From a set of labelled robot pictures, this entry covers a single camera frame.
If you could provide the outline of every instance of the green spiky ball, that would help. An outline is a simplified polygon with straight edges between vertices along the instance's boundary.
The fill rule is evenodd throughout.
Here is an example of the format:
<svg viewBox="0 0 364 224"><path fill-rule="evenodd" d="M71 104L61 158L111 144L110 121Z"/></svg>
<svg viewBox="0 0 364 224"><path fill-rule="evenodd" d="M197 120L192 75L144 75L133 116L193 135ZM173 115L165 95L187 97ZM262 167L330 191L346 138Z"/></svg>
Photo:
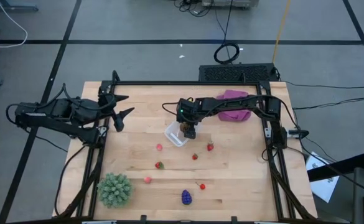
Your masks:
<svg viewBox="0 0 364 224"><path fill-rule="evenodd" d="M97 185L99 199L108 208L122 207L127 204L133 187L126 175L106 174Z"/></svg>

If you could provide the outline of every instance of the purple towel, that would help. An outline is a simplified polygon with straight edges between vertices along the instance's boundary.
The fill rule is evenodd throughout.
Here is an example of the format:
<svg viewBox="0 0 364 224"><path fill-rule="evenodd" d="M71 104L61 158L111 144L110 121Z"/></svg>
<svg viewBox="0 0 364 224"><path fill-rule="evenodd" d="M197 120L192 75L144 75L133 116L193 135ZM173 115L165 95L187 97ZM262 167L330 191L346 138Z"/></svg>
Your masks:
<svg viewBox="0 0 364 224"><path fill-rule="evenodd" d="M217 96L217 99L221 100L246 96L248 96L248 93L244 91L226 90L225 94ZM227 111L218 113L218 117L221 121L245 121L250 118L250 116L251 111L249 110Z"/></svg>

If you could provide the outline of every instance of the white cable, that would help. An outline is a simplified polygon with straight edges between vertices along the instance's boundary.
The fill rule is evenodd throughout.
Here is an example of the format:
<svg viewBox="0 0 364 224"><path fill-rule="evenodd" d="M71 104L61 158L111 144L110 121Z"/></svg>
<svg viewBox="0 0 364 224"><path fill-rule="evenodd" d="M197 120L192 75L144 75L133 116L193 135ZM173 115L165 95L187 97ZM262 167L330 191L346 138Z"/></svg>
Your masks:
<svg viewBox="0 0 364 224"><path fill-rule="evenodd" d="M3 10L3 13L5 13L5 15L13 22L15 23L15 25L17 25L18 27L20 27L20 29L22 29L25 33L26 33L26 37L24 38L24 40L20 43L20 44L14 44L14 45L8 45L8 46L0 46L0 48L11 48L11 47L18 47L18 46L21 46L23 45L27 38L28 38L28 32L22 27L20 26L16 21L14 21L8 14L7 12L5 11L5 9L2 7L1 3L0 3L0 7L1 9Z"/></svg>

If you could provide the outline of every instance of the wooden tabletop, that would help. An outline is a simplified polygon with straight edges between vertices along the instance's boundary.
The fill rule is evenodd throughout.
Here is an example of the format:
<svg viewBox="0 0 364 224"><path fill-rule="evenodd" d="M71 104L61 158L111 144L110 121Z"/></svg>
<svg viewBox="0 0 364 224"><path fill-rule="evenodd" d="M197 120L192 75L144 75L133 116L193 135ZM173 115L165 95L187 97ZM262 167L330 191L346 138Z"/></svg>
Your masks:
<svg viewBox="0 0 364 224"><path fill-rule="evenodd" d="M86 82L82 98L97 100L100 82ZM261 158L265 149L261 120L252 115L242 123L220 121L217 116L205 118L195 140L183 147L174 146L164 135L165 128L175 121L175 116L161 108L165 102L179 98L216 97L225 90L241 90L255 95L253 86L173 86L173 85L120 85L115 93L129 95L119 102L116 111L135 107L125 120L123 132L117 133L110 121L101 177L113 172L126 174L134 185L133 196L123 208L106 208L96 201L95 219L139 220L196 220L228 221L237 216L239 221L276 221L273 189L269 166ZM291 109L285 83L271 83L272 95L282 99ZM281 122L292 129L286 109L281 111ZM213 141L215 148L208 152L206 145ZM163 150L157 151L156 145ZM288 139L288 146L301 150L298 140ZM81 147L72 140L67 160ZM88 149L84 149L68 165L58 198L61 213L80 190ZM196 153L199 158L192 160ZM291 190L301 204L317 216L303 156L290 149L284 150ZM154 167L162 161L165 169ZM145 177L152 177L145 184ZM201 190L196 184L205 184ZM193 198L183 205L181 193L187 189ZM285 195L282 190L284 216L288 217ZM84 214L90 201L89 190Z"/></svg>

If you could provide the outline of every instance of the white paper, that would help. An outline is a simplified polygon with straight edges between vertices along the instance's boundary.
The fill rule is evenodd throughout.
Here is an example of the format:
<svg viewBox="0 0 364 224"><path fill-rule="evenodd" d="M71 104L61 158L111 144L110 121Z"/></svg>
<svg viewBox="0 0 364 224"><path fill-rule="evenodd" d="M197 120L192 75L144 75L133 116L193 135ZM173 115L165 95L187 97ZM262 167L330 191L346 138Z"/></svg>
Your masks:
<svg viewBox="0 0 364 224"><path fill-rule="evenodd" d="M306 162L306 170L311 170L316 167L325 166L324 163L319 161L313 156L309 156ZM310 187L312 192L316 194L319 198L323 199L325 202L329 203L332 193L334 192L335 186L337 185L339 176L331 177L325 180L318 180L310 183Z"/></svg>

